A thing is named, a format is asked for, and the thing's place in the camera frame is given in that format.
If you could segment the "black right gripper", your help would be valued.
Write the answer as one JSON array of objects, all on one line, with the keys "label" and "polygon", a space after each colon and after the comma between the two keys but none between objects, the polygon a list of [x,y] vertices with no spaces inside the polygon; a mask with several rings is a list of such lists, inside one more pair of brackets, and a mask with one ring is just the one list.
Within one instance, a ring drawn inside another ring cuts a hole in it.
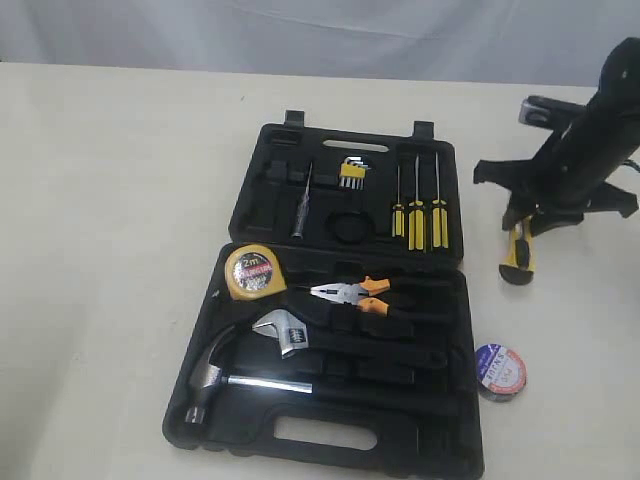
[{"label": "black right gripper", "polygon": [[555,130],[533,159],[480,160],[473,183],[519,192],[519,217],[574,220],[587,212],[638,209],[635,194],[607,183],[615,170],[615,129],[609,124],[571,124]]}]

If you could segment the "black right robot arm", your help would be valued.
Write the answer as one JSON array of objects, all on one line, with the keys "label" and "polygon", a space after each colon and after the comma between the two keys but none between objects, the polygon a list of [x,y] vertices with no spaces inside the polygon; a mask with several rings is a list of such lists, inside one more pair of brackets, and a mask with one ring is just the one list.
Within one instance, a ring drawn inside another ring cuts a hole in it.
[{"label": "black right robot arm", "polygon": [[502,228],[529,217],[572,224],[587,212],[638,209],[635,194],[608,183],[639,148],[639,41],[629,37],[607,56],[595,94],[586,104],[530,95],[520,123],[550,135],[529,160],[478,162],[473,181],[510,193]]}]

